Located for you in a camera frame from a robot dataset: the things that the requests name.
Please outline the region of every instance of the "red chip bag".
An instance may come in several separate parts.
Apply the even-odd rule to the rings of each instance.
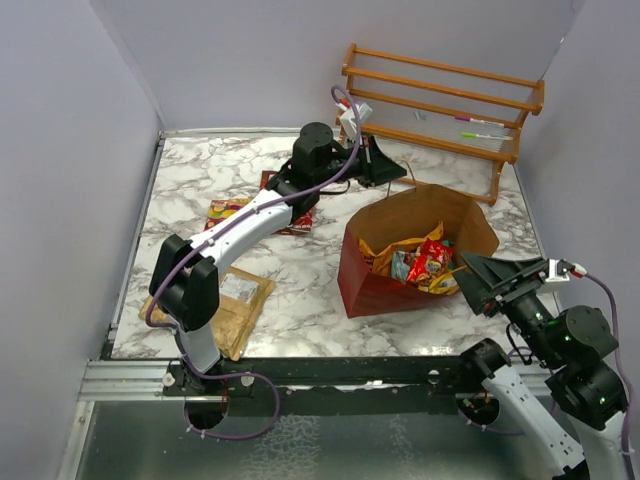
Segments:
[[[446,271],[452,256],[452,247],[436,240],[425,240],[409,269],[407,283],[428,286],[434,278]]]

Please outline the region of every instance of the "marker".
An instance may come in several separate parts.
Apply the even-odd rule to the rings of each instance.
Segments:
[[[460,135],[466,138],[486,138],[488,140],[513,140],[513,137],[507,137],[506,135],[483,135],[481,133],[473,133],[473,132],[460,132]]]
[[[492,127],[504,128],[504,123],[489,122],[487,120],[480,120],[480,119],[477,119],[477,118],[464,117],[464,116],[460,116],[460,115],[456,115],[454,118],[456,120],[460,120],[462,122],[481,123],[483,125],[491,125]]]

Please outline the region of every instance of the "gray floor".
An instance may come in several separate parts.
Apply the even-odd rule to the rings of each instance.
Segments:
[[[288,416],[259,439],[218,442],[186,433],[180,402],[96,409],[82,480],[550,478],[528,439],[482,433],[457,415]],[[264,419],[230,422],[251,431]]]

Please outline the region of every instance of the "label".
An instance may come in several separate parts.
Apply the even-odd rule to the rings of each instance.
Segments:
[[[220,284],[220,294],[235,298],[244,303],[251,302],[253,295],[258,290],[259,283],[255,280],[242,278],[233,273],[227,273]]]

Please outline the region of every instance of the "white wall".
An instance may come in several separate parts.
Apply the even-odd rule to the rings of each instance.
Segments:
[[[580,3],[93,0],[169,129],[330,122],[352,42],[538,79]]]
[[[86,0],[0,7],[0,478],[55,478],[160,125]]]
[[[626,369],[640,386],[640,3],[587,0],[523,129],[518,173],[546,253],[583,264],[614,291]],[[564,306],[606,297],[587,280]]]

